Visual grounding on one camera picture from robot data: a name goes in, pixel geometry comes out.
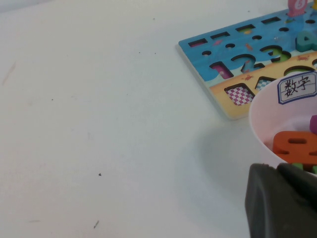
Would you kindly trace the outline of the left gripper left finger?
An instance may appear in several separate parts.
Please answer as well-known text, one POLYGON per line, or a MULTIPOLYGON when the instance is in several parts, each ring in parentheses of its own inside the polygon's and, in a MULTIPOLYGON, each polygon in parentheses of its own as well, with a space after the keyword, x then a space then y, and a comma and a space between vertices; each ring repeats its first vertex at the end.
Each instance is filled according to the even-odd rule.
POLYGON ((280 213, 278 210, 276 168, 266 164, 250 166, 245 197, 250 237, 315 238, 317 213, 280 213))

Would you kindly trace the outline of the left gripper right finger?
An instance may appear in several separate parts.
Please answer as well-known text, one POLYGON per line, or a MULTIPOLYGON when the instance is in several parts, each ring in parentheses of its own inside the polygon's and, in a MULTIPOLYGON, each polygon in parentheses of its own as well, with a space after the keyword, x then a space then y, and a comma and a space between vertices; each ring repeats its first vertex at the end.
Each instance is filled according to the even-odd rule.
POLYGON ((279 178, 276 197, 280 213, 316 213, 317 177, 286 163, 279 164, 276 170, 279 178))

